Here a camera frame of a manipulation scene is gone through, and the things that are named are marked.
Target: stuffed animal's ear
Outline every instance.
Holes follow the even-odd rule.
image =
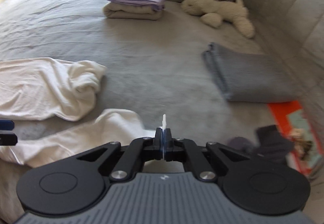
[[[238,4],[240,7],[244,8],[243,0],[236,0],[236,4]]]

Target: stack of folded clothes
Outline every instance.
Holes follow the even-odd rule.
[[[107,18],[157,20],[162,16],[165,0],[108,0],[103,8]]]

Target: circular cover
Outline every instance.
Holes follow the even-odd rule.
[[[265,160],[233,163],[222,183],[232,202],[261,215],[283,215],[302,209],[310,194],[310,185],[302,174]]]
[[[102,176],[89,162],[67,166],[54,163],[23,175],[17,184],[17,194],[25,209],[65,215],[94,203],[104,188]]]

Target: folded beige towel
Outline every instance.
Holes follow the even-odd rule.
[[[103,13],[112,19],[157,20],[162,16],[162,11],[154,11],[150,5],[132,6],[113,2],[104,6]]]

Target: white logo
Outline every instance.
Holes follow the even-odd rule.
[[[167,180],[168,178],[170,178],[169,176],[167,176],[167,175],[164,175],[164,176],[161,176],[160,177],[162,180]]]

